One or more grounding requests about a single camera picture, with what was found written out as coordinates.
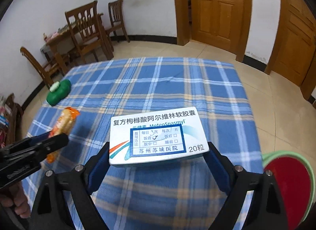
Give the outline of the person's left hand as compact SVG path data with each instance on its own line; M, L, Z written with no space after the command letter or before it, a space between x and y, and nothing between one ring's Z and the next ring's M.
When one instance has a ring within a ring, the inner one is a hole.
M21 181L12 185L8 190L11 194L11 198L1 194L1 205L3 205L3 207L12 207L14 205L16 215L23 219L29 218L31 210Z

